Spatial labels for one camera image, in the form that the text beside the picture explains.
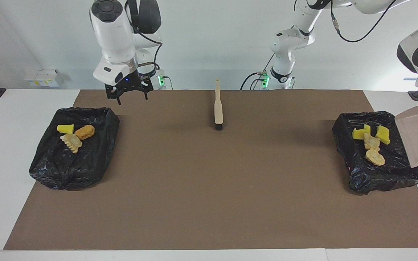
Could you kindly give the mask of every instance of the green light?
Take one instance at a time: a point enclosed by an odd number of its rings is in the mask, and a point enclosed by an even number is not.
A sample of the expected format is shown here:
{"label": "green light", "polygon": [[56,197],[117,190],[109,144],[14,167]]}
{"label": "green light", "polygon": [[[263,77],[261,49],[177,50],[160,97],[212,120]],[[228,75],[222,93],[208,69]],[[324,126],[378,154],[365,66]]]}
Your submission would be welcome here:
{"label": "green light", "polygon": [[266,88],[269,86],[270,76],[266,75],[264,81],[262,82],[262,87]]}
{"label": "green light", "polygon": [[164,86],[165,82],[164,79],[162,79],[162,76],[157,77],[159,79],[159,85]]}

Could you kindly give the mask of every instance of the black plastic bag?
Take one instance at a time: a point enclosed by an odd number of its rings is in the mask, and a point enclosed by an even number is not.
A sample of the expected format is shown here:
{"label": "black plastic bag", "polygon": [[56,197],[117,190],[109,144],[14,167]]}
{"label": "black plastic bag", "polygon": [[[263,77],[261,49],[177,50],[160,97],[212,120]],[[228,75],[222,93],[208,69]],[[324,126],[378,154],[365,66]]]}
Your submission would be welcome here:
{"label": "black plastic bag", "polygon": [[[372,128],[372,136],[379,125],[390,129],[390,144],[380,144],[385,165],[379,167],[367,161],[364,141],[353,139],[353,129],[362,129],[363,124]],[[338,152],[345,158],[350,172],[351,190],[368,194],[372,190],[396,190],[418,184],[418,167],[411,169],[393,114],[386,111],[343,113],[333,126],[333,134]]]}
{"label": "black plastic bag", "polygon": [[[120,120],[110,108],[59,109],[46,129],[30,166],[30,176],[54,190],[86,188],[99,182],[112,158]],[[58,124],[95,127],[95,135],[83,141],[73,154],[60,140]]]}

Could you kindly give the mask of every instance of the white wall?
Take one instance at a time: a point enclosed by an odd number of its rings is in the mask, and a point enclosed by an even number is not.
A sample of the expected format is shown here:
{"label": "white wall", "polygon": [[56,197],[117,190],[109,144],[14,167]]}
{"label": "white wall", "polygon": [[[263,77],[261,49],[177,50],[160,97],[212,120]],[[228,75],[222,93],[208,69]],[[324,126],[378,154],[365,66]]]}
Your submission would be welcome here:
{"label": "white wall", "polygon": [[[294,0],[158,0],[164,46],[158,63],[176,89],[237,89],[269,59],[270,38],[290,28]],[[25,88],[25,69],[59,69],[68,88],[103,88],[92,73],[101,49],[88,18],[93,0],[0,0],[0,85]],[[335,10],[343,35],[359,38],[378,15],[353,7]],[[4,30],[13,28],[12,39]],[[366,40],[345,43],[329,10],[316,25],[317,40],[296,52],[295,88],[384,89],[412,76],[396,58],[398,43],[418,29],[418,0],[394,8]],[[11,43],[18,38],[18,43]],[[14,51],[13,46],[25,51]]]}

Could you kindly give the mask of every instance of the white table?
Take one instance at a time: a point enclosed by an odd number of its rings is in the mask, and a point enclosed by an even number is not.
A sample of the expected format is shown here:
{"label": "white table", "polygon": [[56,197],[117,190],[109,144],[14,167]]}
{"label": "white table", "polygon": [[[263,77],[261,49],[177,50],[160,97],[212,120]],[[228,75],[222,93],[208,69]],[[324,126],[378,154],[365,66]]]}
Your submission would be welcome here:
{"label": "white table", "polygon": [[[276,249],[201,251],[3,251],[35,183],[28,175],[38,141],[59,108],[71,107],[78,90],[7,90],[0,99],[0,261],[28,260],[269,260],[409,261],[418,249]],[[366,91],[373,109],[398,114],[417,106],[404,92]]]}

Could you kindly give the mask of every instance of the brown table surface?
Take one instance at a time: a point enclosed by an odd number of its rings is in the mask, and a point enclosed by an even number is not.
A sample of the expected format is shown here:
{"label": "brown table surface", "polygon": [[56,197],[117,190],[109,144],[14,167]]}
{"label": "brown table surface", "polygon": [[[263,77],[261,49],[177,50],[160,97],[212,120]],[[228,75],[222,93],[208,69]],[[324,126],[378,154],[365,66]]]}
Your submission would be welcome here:
{"label": "brown table surface", "polygon": [[103,180],[81,191],[36,183],[5,249],[418,248],[418,188],[350,192],[332,125],[372,111],[362,91],[213,91],[75,106],[121,118]]}

